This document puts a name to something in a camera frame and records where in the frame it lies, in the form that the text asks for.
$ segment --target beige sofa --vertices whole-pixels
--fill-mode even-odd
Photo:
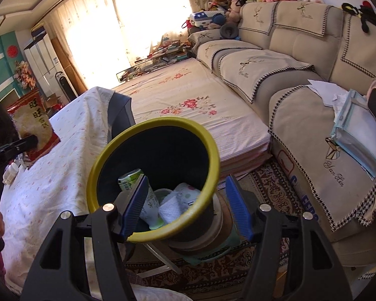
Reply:
[[[269,125],[273,154],[345,266],[376,263],[376,219],[366,218],[376,179],[344,152],[332,153],[326,138],[334,111],[302,85],[329,81],[366,94],[376,79],[376,27],[369,28],[365,34],[360,18],[332,6],[255,2],[241,8],[241,41],[224,40],[219,30],[189,37],[197,59]],[[346,195],[351,191],[364,198],[356,207],[357,199]],[[333,212],[325,200],[336,197],[340,207],[330,206]]]

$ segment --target carpet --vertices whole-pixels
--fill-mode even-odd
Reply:
[[[239,181],[241,187],[253,192],[257,198],[273,205],[278,211],[300,215],[303,208],[277,160],[273,157]],[[161,242],[155,245],[181,268],[182,275],[168,272],[144,278],[147,286],[168,288],[186,294],[193,300],[227,301],[239,296],[246,279],[255,247],[242,239],[240,246],[227,255],[212,262],[191,266]],[[279,272],[286,271],[288,241],[281,241]],[[126,268],[133,272],[144,272],[163,266],[142,245],[137,245]]]

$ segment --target red snack package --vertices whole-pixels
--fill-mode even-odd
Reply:
[[[31,167],[37,159],[49,153],[60,142],[49,122],[38,89],[22,96],[7,108],[7,112],[21,139],[29,135],[38,138],[37,148],[24,153],[24,163],[27,167]]]

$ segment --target silver bolt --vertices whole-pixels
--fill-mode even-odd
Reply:
[[[112,211],[113,209],[114,209],[114,204],[112,204],[112,203],[108,203],[108,204],[103,205],[104,211]]]
[[[68,211],[68,210],[62,212],[61,215],[60,215],[60,217],[61,217],[62,219],[67,219],[67,218],[69,218],[70,216],[71,216],[71,212]]]
[[[312,213],[306,211],[305,213],[302,214],[302,217],[310,221],[313,218]]]
[[[270,206],[269,204],[261,204],[261,205],[259,206],[259,209],[260,209],[261,211],[271,211],[271,206]]]

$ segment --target sofa backrest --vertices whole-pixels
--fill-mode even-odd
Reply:
[[[376,26],[309,2],[252,2],[241,7],[241,40],[311,63],[325,81],[366,94],[376,79]]]

